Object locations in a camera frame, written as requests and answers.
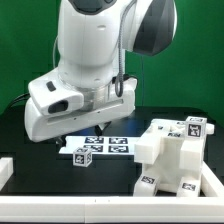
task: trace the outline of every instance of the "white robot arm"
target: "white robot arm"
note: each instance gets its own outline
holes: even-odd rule
[[[172,42],[176,24],[174,0],[62,0],[59,65],[29,84],[29,138],[38,142],[129,116],[137,80],[124,78],[121,50],[153,56]]]

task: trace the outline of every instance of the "white frame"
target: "white frame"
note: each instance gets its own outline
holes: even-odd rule
[[[203,164],[207,197],[0,197],[0,222],[224,222],[224,187]]]

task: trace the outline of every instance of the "stacked blocks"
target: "stacked blocks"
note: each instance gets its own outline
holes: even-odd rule
[[[135,162],[142,163],[142,174],[134,196],[154,196],[157,189],[177,197],[199,195],[206,135],[214,133],[214,125],[206,122],[201,117],[151,122],[135,143]]]

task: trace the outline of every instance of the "black table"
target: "black table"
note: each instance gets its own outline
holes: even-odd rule
[[[137,107],[125,119],[112,122],[106,136],[139,137],[154,118],[185,120],[188,116],[207,117],[193,108]],[[208,136],[205,161],[224,182],[224,128],[215,124],[215,134]],[[94,128],[73,133],[94,136]],[[24,106],[9,109],[0,116],[0,158],[13,157],[14,174],[0,195],[32,196],[132,196],[141,165],[133,156],[93,155],[88,168],[74,167],[72,155],[59,155],[54,140],[31,142],[24,128]]]

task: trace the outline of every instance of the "green wall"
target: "green wall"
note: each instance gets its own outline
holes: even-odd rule
[[[0,113],[52,69],[60,0],[0,0]],[[224,1],[176,0],[172,45],[155,57],[127,53],[136,105],[196,107],[224,126]]]

